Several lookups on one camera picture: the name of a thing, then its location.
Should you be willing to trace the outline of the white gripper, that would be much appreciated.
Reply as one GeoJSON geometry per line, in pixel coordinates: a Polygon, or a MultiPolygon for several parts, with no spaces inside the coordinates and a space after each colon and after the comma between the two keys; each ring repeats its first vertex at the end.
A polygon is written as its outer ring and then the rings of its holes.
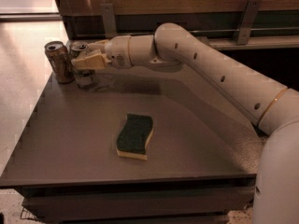
{"type": "Polygon", "coordinates": [[[108,41],[98,40],[88,44],[91,50],[100,49],[102,53],[89,54],[71,60],[73,66],[78,70],[102,70],[110,63],[118,69],[129,69],[132,67],[129,55],[129,35],[116,36],[108,41]]]}

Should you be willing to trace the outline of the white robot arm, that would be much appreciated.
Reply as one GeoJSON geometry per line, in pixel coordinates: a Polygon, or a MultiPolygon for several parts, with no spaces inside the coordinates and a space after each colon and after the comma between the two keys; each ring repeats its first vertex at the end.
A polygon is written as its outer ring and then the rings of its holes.
{"type": "Polygon", "coordinates": [[[299,93],[199,41],[174,23],[154,35],[70,45],[79,70],[188,65],[268,135],[256,177],[252,224],[299,224],[299,93]]]}

